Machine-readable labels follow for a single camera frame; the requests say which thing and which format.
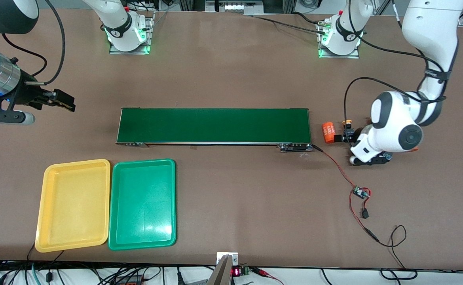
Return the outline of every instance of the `orange object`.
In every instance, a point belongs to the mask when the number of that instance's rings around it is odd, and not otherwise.
[[[325,137],[325,142],[327,144],[333,144],[335,142],[335,127],[332,122],[326,122],[321,126],[323,131],[323,136]]]

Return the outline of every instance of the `green tray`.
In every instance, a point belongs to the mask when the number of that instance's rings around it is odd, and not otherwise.
[[[159,159],[116,164],[108,247],[113,251],[168,247],[175,239],[175,162]]]
[[[310,144],[306,108],[123,108],[117,144]]]

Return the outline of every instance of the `yellow tray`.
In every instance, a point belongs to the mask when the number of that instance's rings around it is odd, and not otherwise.
[[[110,162],[51,165],[45,170],[36,229],[41,253],[101,245],[108,237]]]

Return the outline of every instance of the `cable clip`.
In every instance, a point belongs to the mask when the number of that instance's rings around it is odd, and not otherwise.
[[[452,71],[447,71],[447,72],[438,72],[436,70],[431,70],[430,68],[427,68],[425,70],[425,75],[426,76],[429,76],[429,77],[432,77],[432,78],[435,78],[435,79],[439,79],[439,80],[448,80],[450,79],[450,76],[452,75]]]

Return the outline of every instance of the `table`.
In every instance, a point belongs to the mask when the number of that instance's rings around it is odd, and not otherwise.
[[[177,231],[173,247],[110,251],[107,245],[66,251],[62,260],[212,264],[217,251],[261,266],[398,267],[351,216],[349,184],[322,153],[281,154],[271,146],[117,146],[121,107],[309,108],[313,143],[373,191],[364,221],[387,242],[407,228],[398,257],[409,268],[463,269],[463,28],[460,51],[441,117],[424,128],[415,153],[386,165],[352,167],[345,144],[325,145],[321,124],[342,121],[348,83],[373,76],[404,90],[416,88],[423,60],[361,46],[361,58],[318,58],[315,35],[236,14],[169,13],[154,32],[148,56],[108,55],[98,17],[60,9],[65,65],[51,88],[76,98],[76,112],[31,108],[31,126],[0,125],[0,258],[24,259],[34,242],[43,171],[55,163],[105,158],[172,158],[177,163]],[[311,28],[295,15],[276,20]],[[372,17],[367,39],[415,52],[393,17]],[[54,15],[11,40],[49,60],[38,76],[54,74],[60,34]],[[0,52],[28,72],[40,60],[0,39]],[[385,87],[358,82],[348,116],[363,125]],[[357,198],[355,208],[360,209]],[[58,253],[31,259],[51,260]]]

